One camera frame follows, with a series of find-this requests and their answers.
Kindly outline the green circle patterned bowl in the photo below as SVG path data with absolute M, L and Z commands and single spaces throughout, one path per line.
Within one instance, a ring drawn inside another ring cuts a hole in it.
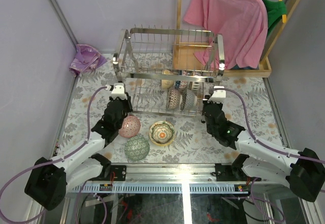
M 130 138 L 124 146 L 126 158 L 131 161 L 143 160 L 148 155 L 149 150 L 150 144 L 143 136 Z

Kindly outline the black white patterned bowl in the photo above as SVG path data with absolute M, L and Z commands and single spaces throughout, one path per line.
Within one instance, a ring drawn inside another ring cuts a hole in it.
M 180 105 L 180 110 L 188 111 L 192 109 L 196 104 L 197 104 L 196 94 L 190 89 L 184 90 L 182 93 L 182 102 Z

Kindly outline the tan yellow bowl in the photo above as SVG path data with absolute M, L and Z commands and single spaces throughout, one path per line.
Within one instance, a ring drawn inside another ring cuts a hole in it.
M 170 70 L 163 70 L 164 75 L 172 75 L 173 73 Z M 174 86 L 174 80 L 161 80 L 161 88 L 162 89 L 170 89 Z

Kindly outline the striped white bowl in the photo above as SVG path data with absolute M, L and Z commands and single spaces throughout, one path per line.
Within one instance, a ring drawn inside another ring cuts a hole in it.
M 194 76 L 201 76 L 200 72 L 195 71 L 193 73 Z M 189 89 L 192 91 L 198 91 L 200 89 L 201 83 L 200 82 L 190 82 L 189 83 Z

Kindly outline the steel two-tier dish rack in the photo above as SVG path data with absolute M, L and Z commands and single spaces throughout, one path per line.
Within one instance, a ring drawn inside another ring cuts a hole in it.
M 223 78 L 224 38 L 207 30 L 122 29 L 112 64 L 119 82 L 135 83 L 129 93 L 136 113 L 196 116 L 209 90 Z M 192 108 L 167 108 L 168 90 L 193 89 L 195 84 Z

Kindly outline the brown lattice patterned bowl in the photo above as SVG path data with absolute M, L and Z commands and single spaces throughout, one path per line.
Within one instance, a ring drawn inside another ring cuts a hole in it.
M 181 99 L 181 93 L 179 90 L 174 88 L 169 89 L 167 94 L 166 109 L 167 110 L 177 109 L 180 103 L 180 99 Z

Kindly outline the blue triangle patterned bowl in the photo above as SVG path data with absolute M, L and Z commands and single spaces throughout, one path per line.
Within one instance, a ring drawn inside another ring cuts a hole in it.
M 187 76 L 187 72 L 185 70 L 180 70 L 178 72 L 178 75 L 181 75 L 181 76 Z M 179 90 L 184 90 L 187 88 L 187 81 L 180 81 L 180 80 L 177 80 L 175 82 L 175 88 L 176 89 L 179 89 Z

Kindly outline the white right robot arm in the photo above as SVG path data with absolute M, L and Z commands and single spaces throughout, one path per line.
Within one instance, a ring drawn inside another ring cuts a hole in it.
M 315 202 L 324 184 L 324 161 L 316 152 L 302 151 L 260 140 L 249 127 L 242 127 L 227 120 L 221 99 L 206 95 L 202 115 L 207 133 L 219 144 L 240 154 L 232 164 L 236 180 L 257 177 L 281 184 L 297 197 Z

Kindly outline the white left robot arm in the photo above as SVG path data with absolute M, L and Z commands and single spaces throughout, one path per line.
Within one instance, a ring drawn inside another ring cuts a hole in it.
M 131 98 L 110 98 L 102 118 L 90 130 L 89 138 L 51 159 L 39 158 L 31 171 L 25 194 L 53 210 L 68 191 L 81 183 L 98 178 L 107 180 L 111 175 L 110 161 L 99 151 L 118 136 L 124 119 L 132 112 Z

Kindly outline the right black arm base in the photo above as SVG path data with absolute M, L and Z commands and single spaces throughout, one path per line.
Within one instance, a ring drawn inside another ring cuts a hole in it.
M 217 181 L 247 181 L 248 176 L 239 167 L 232 165 L 215 164 L 215 173 Z

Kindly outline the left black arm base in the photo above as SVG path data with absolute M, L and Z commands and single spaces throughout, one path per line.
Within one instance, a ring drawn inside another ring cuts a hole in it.
M 125 181 L 126 165 L 111 165 L 110 169 L 105 170 L 99 176 L 90 178 L 89 181 Z

